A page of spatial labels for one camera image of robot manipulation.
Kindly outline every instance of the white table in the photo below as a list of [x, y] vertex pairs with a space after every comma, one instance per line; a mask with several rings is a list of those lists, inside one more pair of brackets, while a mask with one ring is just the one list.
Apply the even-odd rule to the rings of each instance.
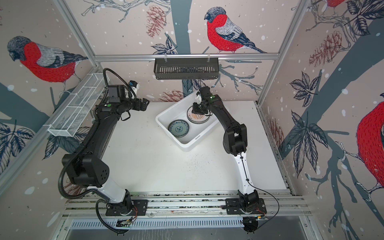
[[[183, 152], [155, 121], [172, 104], [150, 103], [147, 111], [131, 110], [129, 120], [118, 121], [102, 159], [110, 177], [130, 192], [237, 190], [235, 161], [223, 148], [220, 123], [190, 152]], [[254, 185], [286, 189], [254, 103], [226, 101], [224, 105], [235, 120], [247, 126], [247, 162]]]

